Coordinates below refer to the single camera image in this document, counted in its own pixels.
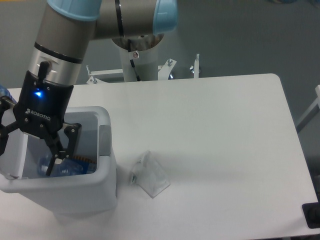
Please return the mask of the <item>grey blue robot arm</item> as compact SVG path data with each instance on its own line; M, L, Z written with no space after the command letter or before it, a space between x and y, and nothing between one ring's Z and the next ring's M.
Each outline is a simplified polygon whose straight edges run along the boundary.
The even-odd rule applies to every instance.
M88 47L93 39L160 35L178 23L175 0L49 0L34 43L18 101L0 97L0 112L11 110L14 121L0 127L4 153L11 132L20 130L43 139L51 159L73 156L81 125L64 120Z

